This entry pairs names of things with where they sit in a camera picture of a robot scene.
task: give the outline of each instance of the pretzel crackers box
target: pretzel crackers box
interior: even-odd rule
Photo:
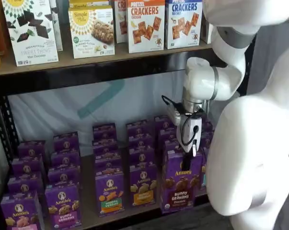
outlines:
[[[116,42],[127,42],[126,2],[115,0]]]
[[[130,53],[163,50],[164,0],[127,0]]]
[[[36,191],[5,194],[0,203],[7,230],[44,230]]]
[[[81,202],[73,181],[48,185],[45,196],[53,229],[71,229],[81,225]]]
[[[96,169],[96,201],[100,217],[124,211],[124,176],[121,166]]]
[[[146,206],[156,203],[157,167],[148,164],[146,167],[131,165],[130,198],[133,207]]]
[[[202,155],[197,154],[190,164],[188,171],[182,171],[183,152],[168,151],[164,156],[162,167],[162,213],[175,212],[192,208],[195,189],[200,184]]]
[[[115,54],[115,33],[111,6],[70,8],[69,23],[74,58]]]
[[[168,49],[198,46],[202,0],[167,0],[165,39]]]

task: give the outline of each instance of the sweet thins box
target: sweet thins box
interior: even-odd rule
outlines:
[[[44,230],[36,191],[5,194],[0,203],[7,230]]]
[[[79,156],[79,151],[76,149],[54,152],[50,159],[53,167],[71,163],[75,165],[81,164],[81,157]]]
[[[81,225],[80,197],[73,182],[46,187],[45,196],[53,229],[71,229]]]
[[[124,211],[122,168],[99,168],[95,173],[96,202],[100,217]]]
[[[155,164],[139,167],[131,165],[130,200],[133,207],[156,203],[157,167]]]
[[[23,174],[11,176],[8,181],[8,189],[11,193],[25,193],[36,190],[38,194],[44,194],[41,173]]]
[[[200,185],[202,155],[191,160],[190,169],[182,171],[183,154],[168,151],[162,168],[161,210],[163,213],[192,208],[195,190]]]
[[[54,150],[56,152],[69,149],[79,150],[79,141],[77,132],[57,135],[54,136],[53,139],[54,139]]]
[[[116,42],[127,42],[126,3],[124,0],[115,0]]]
[[[17,66],[58,61],[53,17],[46,0],[2,0]]]
[[[101,139],[116,139],[116,125],[115,123],[94,126],[93,127],[93,139],[99,141]]]
[[[50,183],[72,180],[76,184],[79,184],[81,179],[81,167],[74,164],[63,164],[57,167],[52,167],[48,170],[48,179]]]
[[[164,0],[127,0],[130,53],[163,50]]]
[[[202,22],[202,0],[168,0],[166,3],[166,47],[198,46]]]
[[[115,54],[111,6],[69,8],[74,58]]]

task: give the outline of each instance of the almond flour crackers box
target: almond flour crackers box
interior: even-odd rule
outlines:
[[[70,8],[69,23],[74,58],[115,54],[111,6]]]
[[[100,217],[124,211],[124,176],[121,166],[96,169],[95,189]]]
[[[168,49],[198,46],[202,0],[167,0],[165,44]]]
[[[164,0],[127,0],[130,53],[163,50]]]
[[[17,66],[57,62],[48,0],[2,0]]]

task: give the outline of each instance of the snack food image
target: snack food image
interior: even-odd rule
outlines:
[[[151,205],[156,202],[157,167],[155,164],[139,167],[131,165],[130,202],[133,207]]]
[[[191,160],[190,169],[182,171],[183,151],[170,150],[164,155],[162,167],[161,209],[163,213],[192,208],[195,192],[200,186],[202,153]]]
[[[124,176],[121,166],[95,170],[98,215],[108,216],[124,211]]]
[[[43,230],[42,210],[36,191],[5,194],[0,203],[7,230]]]
[[[54,229],[69,229],[81,225],[81,204],[76,184],[50,184],[46,187],[45,196]]]
[[[166,47],[198,46],[202,0],[169,0],[166,3]]]
[[[127,0],[130,53],[163,50],[164,0]]]

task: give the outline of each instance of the annie's logo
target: annie's logo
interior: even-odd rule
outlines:
[[[59,192],[58,193],[58,199],[59,201],[56,201],[56,205],[64,204],[67,202],[71,202],[70,199],[67,199],[67,195],[65,192]]]
[[[115,182],[113,180],[108,180],[106,182],[106,185],[108,188],[105,188],[104,189],[104,192],[107,192],[107,191],[110,191],[110,190],[114,190],[114,189],[117,189],[117,186],[114,186]]]
[[[68,149],[68,148],[69,148],[69,142],[68,142],[68,141],[65,141],[65,142],[63,143],[63,147],[64,147],[65,149]]]
[[[28,211],[24,211],[24,206],[21,205],[21,204],[15,205],[14,210],[15,210],[17,213],[13,213],[13,215],[12,215],[13,217],[19,217],[19,216],[29,215],[29,212],[28,212]]]

